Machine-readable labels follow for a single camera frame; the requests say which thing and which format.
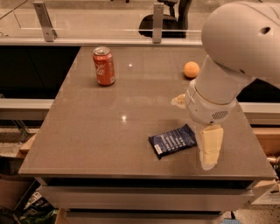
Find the table drawer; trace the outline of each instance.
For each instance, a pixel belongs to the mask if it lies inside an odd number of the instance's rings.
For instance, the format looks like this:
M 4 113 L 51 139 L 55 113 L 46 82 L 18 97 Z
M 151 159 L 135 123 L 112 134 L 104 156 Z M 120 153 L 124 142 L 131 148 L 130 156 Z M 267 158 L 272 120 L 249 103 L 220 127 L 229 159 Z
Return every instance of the table drawer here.
M 220 215 L 183 213 L 67 212 L 69 224 L 220 224 Z
M 42 186 L 40 192 L 54 207 L 66 209 L 234 211 L 253 197 L 246 189 Z

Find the glass panel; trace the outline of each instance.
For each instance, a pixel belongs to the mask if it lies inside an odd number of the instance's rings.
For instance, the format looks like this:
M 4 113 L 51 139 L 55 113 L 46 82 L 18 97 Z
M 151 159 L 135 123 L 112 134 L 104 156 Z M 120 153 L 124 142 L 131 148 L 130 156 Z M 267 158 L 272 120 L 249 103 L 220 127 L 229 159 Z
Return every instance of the glass panel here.
M 8 21 L 14 21 L 16 19 L 14 15 L 14 10 L 26 3 L 27 1 L 28 0 L 0 0 L 0 37 L 5 36 L 4 27 L 8 25 Z
M 0 1 L 2 8 L 7 8 L 4 4 L 10 3 Z M 207 16 L 220 5 L 231 2 L 230 0 L 178 0 L 174 4 L 172 3 L 174 0 L 158 1 L 164 1 L 163 38 L 172 38 L 175 43 L 176 41 L 200 42 L 200 31 Z M 0 19 L 0 27 L 4 35 L 43 37 L 32 2 L 25 1 L 14 10 L 15 15 L 7 15 Z M 154 0 L 45 0 L 58 39 L 126 39 L 128 41 L 151 40 L 154 3 Z

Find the coca-cola can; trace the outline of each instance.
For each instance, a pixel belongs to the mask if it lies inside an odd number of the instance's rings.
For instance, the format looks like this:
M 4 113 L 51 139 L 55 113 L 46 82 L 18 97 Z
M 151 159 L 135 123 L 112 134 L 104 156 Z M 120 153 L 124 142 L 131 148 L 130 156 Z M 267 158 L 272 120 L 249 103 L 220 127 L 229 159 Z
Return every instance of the coca-cola can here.
M 105 46 L 96 47 L 93 59 L 98 83 L 102 86 L 112 85 L 115 82 L 115 69 L 110 49 Z

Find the countertop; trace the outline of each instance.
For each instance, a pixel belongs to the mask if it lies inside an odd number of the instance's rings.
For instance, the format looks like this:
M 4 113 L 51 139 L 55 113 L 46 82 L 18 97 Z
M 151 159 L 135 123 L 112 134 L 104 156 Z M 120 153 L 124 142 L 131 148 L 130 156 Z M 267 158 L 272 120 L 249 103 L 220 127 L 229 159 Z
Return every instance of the countertop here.
M 115 84 L 97 84 L 92 48 L 73 63 L 20 170 L 40 177 L 136 179 L 272 179 L 267 162 L 241 108 L 221 125 L 224 139 L 218 164 L 201 167 L 199 148 L 158 159 L 148 137 L 188 124 L 199 136 L 204 126 L 171 105 L 189 80 L 189 60 L 200 65 L 203 49 L 111 48 Z

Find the table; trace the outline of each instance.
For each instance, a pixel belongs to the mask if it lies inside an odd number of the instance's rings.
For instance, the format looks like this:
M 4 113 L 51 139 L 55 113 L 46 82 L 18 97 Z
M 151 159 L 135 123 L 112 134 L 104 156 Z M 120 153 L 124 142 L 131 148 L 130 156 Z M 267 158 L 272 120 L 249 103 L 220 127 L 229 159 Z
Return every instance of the table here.
M 142 223 L 139 216 L 151 215 L 160 216 L 158 223 L 196 223 L 198 214 L 216 223 L 211 215 L 237 210 L 252 199 L 255 183 L 273 179 L 239 105 L 221 125 L 224 139 L 212 170 L 202 169 L 198 147 L 162 159 L 154 153 L 149 136 L 186 123 L 196 135 L 202 128 L 171 105 L 190 82 L 184 64 L 201 66 L 202 48 L 112 47 L 116 81 L 109 87 L 97 84 L 92 50 L 80 49 L 20 169 L 40 181 L 55 207 L 68 209 L 70 223 L 124 216 Z

